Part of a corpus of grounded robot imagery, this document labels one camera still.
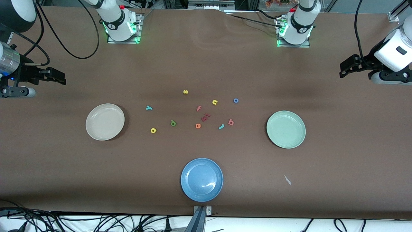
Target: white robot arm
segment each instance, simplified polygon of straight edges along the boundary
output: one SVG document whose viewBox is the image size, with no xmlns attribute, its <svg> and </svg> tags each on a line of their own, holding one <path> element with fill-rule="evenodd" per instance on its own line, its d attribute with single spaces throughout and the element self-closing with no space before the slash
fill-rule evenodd
<svg viewBox="0 0 412 232">
<path fill-rule="evenodd" d="M 300 0 L 295 12 L 282 16 L 286 18 L 286 23 L 283 24 L 279 36 L 290 44 L 302 44 L 310 36 L 313 22 L 320 11 L 319 0 Z"/>
<path fill-rule="evenodd" d="M 136 34 L 136 13 L 120 7 L 116 0 L 85 0 L 102 18 L 107 34 L 115 41 L 124 41 Z"/>
<path fill-rule="evenodd" d="M 372 70 L 369 79 L 377 84 L 412 85 L 412 15 L 376 44 L 363 58 L 352 55 L 340 64 L 340 78 L 353 72 Z"/>
</svg>

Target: brown table surface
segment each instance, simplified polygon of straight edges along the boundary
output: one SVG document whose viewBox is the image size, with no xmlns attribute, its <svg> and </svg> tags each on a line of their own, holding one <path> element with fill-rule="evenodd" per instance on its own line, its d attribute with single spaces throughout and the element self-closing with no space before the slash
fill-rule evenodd
<svg viewBox="0 0 412 232">
<path fill-rule="evenodd" d="M 45 10 L 70 51 L 93 51 L 84 9 Z M 205 203 L 219 216 L 411 218 L 412 89 L 373 84 L 367 72 L 339 79 L 339 64 L 358 53 L 353 17 L 320 14 L 311 48 L 294 49 L 276 47 L 271 26 L 219 11 L 155 10 L 139 45 L 106 44 L 99 25 L 102 43 L 86 60 L 70 57 L 46 27 L 40 45 L 67 85 L 43 82 L 35 98 L 1 101 L 0 197 L 53 211 L 190 214 L 199 203 L 183 193 L 181 171 L 206 157 L 225 179 Z M 384 14 L 358 23 L 365 54 L 394 26 Z M 25 34 L 39 32 L 37 21 Z M 30 47 L 13 42 L 20 53 Z M 29 57 L 45 60 L 37 49 Z M 126 115 L 121 134 L 105 142 L 84 126 L 103 103 Z M 280 110 L 306 125 L 297 148 L 266 134 Z M 204 113 L 212 116 L 198 130 Z M 234 125 L 218 130 L 230 118 Z"/>
</svg>

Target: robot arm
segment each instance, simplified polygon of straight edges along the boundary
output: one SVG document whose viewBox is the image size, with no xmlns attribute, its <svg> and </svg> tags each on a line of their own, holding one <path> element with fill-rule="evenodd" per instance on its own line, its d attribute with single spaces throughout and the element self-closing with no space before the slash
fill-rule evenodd
<svg viewBox="0 0 412 232">
<path fill-rule="evenodd" d="M 106 33 L 115 41 L 124 41 L 136 34 L 136 13 L 118 6 L 116 0 L 85 0 L 103 20 Z"/>
<path fill-rule="evenodd" d="M 34 97 L 35 90 L 19 86 L 21 82 L 38 85 L 42 80 L 66 84 L 64 73 L 51 67 L 37 67 L 31 59 L 16 51 L 16 45 L 7 44 L 12 31 L 25 32 L 35 21 L 36 10 L 32 0 L 0 1 L 0 98 Z M 9 80 L 14 81 L 14 85 L 9 86 Z"/>
<path fill-rule="evenodd" d="M 369 79 L 377 84 L 412 85 L 412 15 L 376 44 L 362 59 L 352 55 L 340 64 L 340 78 L 353 72 L 372 70 Z"/>
</svg>

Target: white floor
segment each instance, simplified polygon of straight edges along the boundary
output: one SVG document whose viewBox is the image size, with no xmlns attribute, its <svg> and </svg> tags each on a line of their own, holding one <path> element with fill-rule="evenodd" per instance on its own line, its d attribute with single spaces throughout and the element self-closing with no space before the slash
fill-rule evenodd
<svg viewBox="0 0 412 232">
<path fill-rule="evenodd" d="M 98 218 L 98 216 L 70 216 L 63 217 L 70 219 L 80 218 Z M 134 225 L 139 222 L 140 216 L 134 216 Z M 170 218 L 170 226 L 172 228 L 186 227 L 191 217 L 174 217 Z M 0 232 L 7 232 L 13 229 L 18 229 L 25 220 L 22 219 L 7 219 L 6 217 L 0 218 Z M 348 232 L 360 232 L 362 227 L 362 220 L 342 220 L 347 228 Z M 99 223 L 99 219 L 91 221 L 64 221 L 65 224 L 78 232 L 93 232 L 96 225 Z M 243 232 L 243 231 L 259 231 L 259 232 L 301 232 L 309 222 L 309 219 L 297 219 L 297 218 L 218 218 L 211 217 L 207 219 L 205 232 L 215 232 L 222 230 L 222 232 Z M 115 223 L 115 220 L 106 223 L 99 231 L 107 230 L 111 225 Z M 132 219 L 128 218 L 122 221 L 125 225 L 125 232 L 130 231 L 133 227 Z M 150 226 L 156 231 L 162 231 L 165 229 L 165 220 L 154 222 Z M 44 225 L 37 223 L 40 228 L 44 228 Z M 344 231 L 343 227 L 338 223 L 340 229 Z M 123 232 L 121 227 L 114 227 L 110 229 L 111 232 Z M 332 231 L 338 232 L 333 224 L 333 219 L 315 219 L 307 230 L 308 232 L 322 232 Z M 399 220 L 367 220 L 364 232 L 410 232 L 412 231 L 411 221 L 399 221 Z M 26 232 L 35 232 L 32 225 L 27 225 Z"/>
</svg>

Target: metal mounting plate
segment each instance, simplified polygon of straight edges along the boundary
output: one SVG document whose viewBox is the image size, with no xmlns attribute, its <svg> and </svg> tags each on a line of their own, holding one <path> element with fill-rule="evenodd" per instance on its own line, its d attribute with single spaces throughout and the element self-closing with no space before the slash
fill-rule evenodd
<svg viewBox="0 0 412 232">
<path fill-rule="evenodd" d="M 200 206 L 195 206 L 193 208 L 193 214 L 196 212 L 197 208 L 199 208 Z M 212 215 L 212 206 L 206 206 L 206 216 L 210 216 Z"/>
<path fill-rule="evenodd" d="M 390 23 L 399 22 L 399 18 L 398 17 L 393 18 L 390 12 L 388 12 L 388 19 Z"/>
</svg>

